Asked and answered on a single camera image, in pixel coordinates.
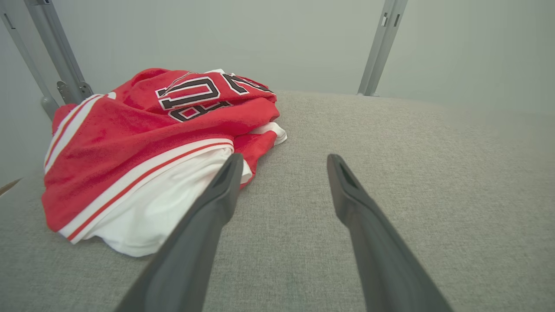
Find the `folded clothing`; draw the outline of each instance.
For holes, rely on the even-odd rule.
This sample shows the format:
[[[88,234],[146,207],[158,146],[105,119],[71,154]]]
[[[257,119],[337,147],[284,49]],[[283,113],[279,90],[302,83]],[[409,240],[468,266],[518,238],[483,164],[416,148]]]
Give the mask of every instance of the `folded clothing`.
[[[44,161],[48,227],[155,253],[231,153],[241,187],[287,135],[267,86],[222,70],[147,69],[112,92],[60,107]]]

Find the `red stripe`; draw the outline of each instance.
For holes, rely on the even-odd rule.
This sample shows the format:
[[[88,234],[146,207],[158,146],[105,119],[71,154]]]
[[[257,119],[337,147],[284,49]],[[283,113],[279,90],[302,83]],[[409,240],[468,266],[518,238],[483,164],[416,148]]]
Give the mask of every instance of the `red stripe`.
[[[68,120],[68,122],[65,123],[64,127],[62,128],[60,135],[58,136],[58,138],[56,139],[56,142],[54,142],[54,145],[52,145],[52,149],[50,150],[50,154],[48,155],[48,158],[46,159],[46,163],[44,165],[44,167],[46,167],[48,165],[48,162],[50,161],[50,157],[52,156],[52,153],[54,152],[54,149],[56,148],[56,145],[58,145],[58,142],[60,141],[60,139],[62,138],[62,136],[64,135],[65,130],[68,128],[69,124],[71,123],[71,121],[75,118],[75,116],[77,116],[77,114],[79,114],[79,111],[81,111],[81,109],[83,109],[83,107],[85,106],[85,104],[89,103],[89,101],[91,101],[92,99],[97,98],[93,97],[90,98],[88,101],[86,101],[85,103],[79,105],[79,108],[77,109],[77,111],[75,112],[75,114],[73,114],[73,116],[71,116],[71,118]]]
[[[221,143],[213,143],[213,144],[208,144],[205,145],[203,147],[199,147],[199,148],[195,148],[192,149],[184,154],[181,154],[179,156],[176,156],[170,160],[168,160],[165,163],[159,164],[156,167],[148,170],[147,172],[143,173],[139,178],[137,178],[135,181],[133,181],[131,184],[129,184],[126,188],[124,188],[121,192],[118,193],[118,195],[116,195],[114,198],[112,198],[109,202],[105,203],[102,207],[100,207],[100,209],[98,209],[93,215],[91,215],[87,221],[85,221],[83,224],[81,224],[81,226],[79,228],[77,228],[77,230],[75,230],[70,236],[68,236],[68,240],[72,240],[75,238],[75,236],[77,236],[77,234],[79,234],[79,232],[81,232],[87,225],[89,225],[89,223],[91,223],[96,217],[98,217],[99,214],[101,214],[103,211],[106,210],[106,208],[108,208],[110,205],[112,205],[116,200],[120,199],[125,193],[127,193],[132,187],[134,187],[137,183],[139,183],[141,180],[143,180],[144,178],[146,178],[147,176],[149,176],[152,172],[155,172],[156,170],[162,168],[163,166],[166,166],[180,158],[183,158],[187,155],[190,155],[194,152],[197,152],[201,149],[205,149],[208,147],[212,147],[215,145],[229,145],[231,147],[233,147],[233,145],[231,145],[230,143],[227,142],[221,142]]]

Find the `jersey trim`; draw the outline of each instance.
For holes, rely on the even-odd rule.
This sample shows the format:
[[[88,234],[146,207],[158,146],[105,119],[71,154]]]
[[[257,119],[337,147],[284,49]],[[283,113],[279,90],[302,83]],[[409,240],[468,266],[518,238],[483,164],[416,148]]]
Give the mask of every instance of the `jersey trim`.
[[[44,173],[48,173],[56,158],[75,135],[94,103],[101,98],[102,95],[95,94],[84,100],[79,106],[74,108],[60,123],[54,137],[50,143],[50,147],[46,153],[44,160]]]
[[[160,173],[197,155],[219,148],[231,148],[230,139],[204,139],[159,154],[127,172],[83,209],[59,233],[73,244],[80,241],[99,221],[142,185]]]
[[[283,143],[283,141],[287,140],[287,132],[283,130],[277,123],[275,122],[268,122],[267,124],[260,126],[254,130],[252,130],[251,134],[263,134],[268,131],[273,131],[276,134],[276,141],[274,142],[274,146]]]

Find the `white stripe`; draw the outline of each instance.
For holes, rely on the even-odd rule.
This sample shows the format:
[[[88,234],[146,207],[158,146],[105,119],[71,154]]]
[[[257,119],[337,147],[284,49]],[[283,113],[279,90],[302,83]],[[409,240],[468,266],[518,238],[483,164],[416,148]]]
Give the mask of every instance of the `white stripe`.
[[[83,106],[80,108],[79,113],[77,113],[75,118],[73,118],[73,120],[69,123],[69,126],[65,129],[65,132],[61,134],[62,137],[60,138],[60,141],[58,141],[58,144],[56,144],[56,146],[52,150],[52,154],[50,156],[50,161],[44,166],[44,173],[45,174],[48,173],[48,171],[50,170],[50,168],[54,164],[58,155],[62,152],[62,150],[65,148],[65,146],[69,143],[71,138],[73,138],[73,135],[77,132],[77,130],[79,129],[79,127],[81,126],[81,124],[83,123],[83,121],[85,120],[87,115],[89,114],[90,110],[93,108],[94,103],[100,98],[102,98],[102,97],[97,96],[97,97],[91,99],[90,101],[88,101],[84,104],[81,104]]]
[[[253,177],[253,171],[250,169],[249,164],[243,159],[243,173],[241,175],[241,184],[247,183]]]
[[[131,169],[127,172],[123,177],[117,180],[114,184],[112,184],[107,190],[105,190],[100,196],[98,196],[92,203],[90,203],[85,209],[83,209],[71,222],[69,222],[66,226],[64,226],[59,233],[68,237],[73,234],[83,223],[85,223],[98,209],[104,206],[107,202],[109,202],[112,198],[117,196],[122,190],[124,190],[127,186],[137,180],[141,175],[146,173],[147,171],[159,166],[170,159],[183,155],[191,150],[196,148],[201,148],[206,145],[214,144],[214,143],[228,143],[229,145],[214,145],[211,147],[207,147],[205,149],[198,150],[194,153],[191,153],[185,157],[177,159],[176,161],[167,164],[166,166],[159,168],[158,170],[152,172],[147,177],[144,177],[139,183],[133,186],[129,191],[127,191],[123,196],[121,196],[118,200],[112,203],[109,207],[107,207],[103,212],[101,212],[94,220],[92,220],[79,234],[77,234],[71,242],[73,244],[80,241],[99,221],[101,221],[107,214],[109,214],[115,207],[117,207],[121,202],[125,201],[131,194],[136,192],[141,186],[146,184],[148,181],[152,180],[154,177],[159,175],[160,173],[184,162],[188,159],[196,157],[200,154],[206,153],[210,150],[219,149],[219,148],[231,148],[231,152],[233,152],[233,141],[230,139],[205,139],[193,143],[189,143],[180,147],[176,147],[171,149],[167,152],[159,154],[149,160],[143,162],[142,164],[136,166],[135,168]]]
[[[87,101],[89,98],[95,97],[96,95],[98,95],[98,94],[91,95],[90,97],[88,97],[84,101],[82,101],[81,104],[83,104],[83,102]],[[62,129],[64,128],[65,124],[68,122],[68,120],[71,119],[71,117],[75,114],[75,112],[77,111],[78,108],[79,108],[79,106],[76,106],[74,109],[72,109],[72,111],[69,112],[69,114],[67,114],[64,117],[64,119],[62,119],[62,122],[60,122],[60,125],[58,125],[58,129],[56,129],[56,132],[54,133],[54,137],[52,138],[52,141],[50,141],[50,146],[48,147],[48,151],[46,152],[46,156],[44,157],[44,164],[43,164],[44,167],[46,167],[46,160],[48,159],[48,156],[50,156],[50,154],[52,152],[52,147],[54,146],[54,142],[56,142],[56,140],[58,139],[58,137],[62,133]]]
[[[283,130],[278,124],[275,122],[269,122],[261,127],[258,127],[252,130],[251,134],[263,134],[268,131],[273,131],[277,135],[276,141],[274,142],[274,146],[283,143],[283,141],[287,140],[287,132]]]
[[[213,70],[211,70],[211,71],[205,72],[205,74],[208,74],[208,73],[220,73],[220,74],[225,74],[225,71],[224,71],[223,69],[221,69],[221,68],[218,68],[218,69],[213,69]]]

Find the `black and white lettering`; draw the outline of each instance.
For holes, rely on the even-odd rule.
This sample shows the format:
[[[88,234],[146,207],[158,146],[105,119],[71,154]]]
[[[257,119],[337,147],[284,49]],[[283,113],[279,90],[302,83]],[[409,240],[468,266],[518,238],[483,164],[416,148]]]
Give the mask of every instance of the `black and white lettering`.
[[[249,85],[249,86],[251,86],[253,88],[256,88],[258,90],[273,93],[272,91],[270,91],[270,89],[268,89],[266,87],[263,87],[261,85],[257,85],[256,83],[250,82],[248,80],[241,79],[237,76],[231,76],[231,75],[228,75],[228,74],[221,74],[221,75],[225,78],[225,81],[227,81],[229,87],[239,95],[249,93],[249,91],[247,89],[241,87],[239,84]]]
[[[168,115],[170,115],[172,118],[180,122],[186,122],[188,120],[207,114],[213,110],[217,110],[218,108],[228,107],[228,106],[232,106],[232,105],[227,101],[217,102],[212,105],[194,105],[194,106],[175,109],[169,112]]]
[[[184,96],[177,96],[172,98],[172,93],[183,91],[186,89],[207,87],[208,91],[188,94]],[[209,77],[201,77],[196,79],[187,80],[183,83],[172,86],[169,90],[160,89],[156,91],[158,97],[164,97],[158,100],[164,110],[175,109],[186,105],[191,105],[206,100],[218,99],[220,97],[220,90],[217,89],[214,81]]]

